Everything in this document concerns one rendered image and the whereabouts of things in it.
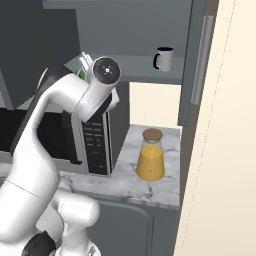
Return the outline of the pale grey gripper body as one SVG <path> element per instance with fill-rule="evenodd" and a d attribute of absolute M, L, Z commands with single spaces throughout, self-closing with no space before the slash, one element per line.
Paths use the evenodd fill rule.
<path fill-rule="evenodd" d="M 79 72 L 84 74 L 83 80 L 92 81 L 94 78 L 93 74 L 94 61 L 91 56 L 85 52 L 80 53 L 78 56 L 74 57 L 72 60 L 68 61 L 65 66 L 71 71 L 68 77 L 72 81 L 79 80 Z"/>

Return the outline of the glass pitcher of orange juice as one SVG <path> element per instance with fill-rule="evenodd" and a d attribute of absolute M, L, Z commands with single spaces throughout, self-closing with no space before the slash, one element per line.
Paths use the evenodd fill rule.
<path fill-rule="evenodd" d="M 142 132 L 136 173 L 143 180 L 157 181 L 165 174 L 162 137 L 163 133 L 156 128 L 147 128 Z"/>

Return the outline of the black and silver microwave oven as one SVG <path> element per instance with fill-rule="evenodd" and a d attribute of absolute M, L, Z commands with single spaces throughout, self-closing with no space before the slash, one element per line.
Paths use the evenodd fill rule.
<path fill-rule="evenodd" d="M 112 90 L 109 108 L 98 109 L 87 122 L 69 113 L 81 165 L 67 160 L 61 124 L 63 111 L 60 106 L 49 104 L 37 129 L 37 144 L 32 147 L 32 150 L 39 149 L 41 153 L 23 152 L 19 159 L 14 159 L 11 144 L 27 109 L 0 107 L 0 163 L 8 163 L 12 170 L 18 169 L 26 177 L 39 179 L 61 171 L 109 177 L 130 126 L 129 85 L 118 83 Z"/>

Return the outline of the grey open cupboard door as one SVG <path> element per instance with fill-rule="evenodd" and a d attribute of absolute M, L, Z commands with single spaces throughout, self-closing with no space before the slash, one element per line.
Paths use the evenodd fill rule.
<path fill-rule="evenodd" d="M 203 20 L 205 16 L 216 15 L 218 3 L 219 0 L 192 0 L 178 116 L 178 125 L 182 127 L 188 123 Z"/>

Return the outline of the grey base cupboard door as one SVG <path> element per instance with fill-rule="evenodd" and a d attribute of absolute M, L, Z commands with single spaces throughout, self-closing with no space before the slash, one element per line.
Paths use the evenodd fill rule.
<path fill-rule="evenodd" d="M 100 205 L 98 221 L 89 238 L 102 256 L 173 256 L 178 208 L 105 199 L 82 191 Z"/>

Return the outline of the dark grey wall cupboard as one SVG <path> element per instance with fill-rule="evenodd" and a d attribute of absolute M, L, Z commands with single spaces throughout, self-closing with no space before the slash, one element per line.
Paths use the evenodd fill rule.
<path fill-rule="evenodd" d="M 43 0 L 0 0 L 0 93 L 11 110 L 28 100 L 43 71 L 80 53 L 76 11 Z"/>

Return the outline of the grey open wall cupboard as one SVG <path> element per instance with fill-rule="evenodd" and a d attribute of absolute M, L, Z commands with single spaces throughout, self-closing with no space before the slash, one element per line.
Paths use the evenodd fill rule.
<path fill-rule="evenodd" d="M 125 81 L 182 81 L 192 0 L 44 0 L 46 9 L 76 11 L 80 49 L 107 55 Z M 171 70 L 153 67 L 158 47 L 173 48 Z"/>

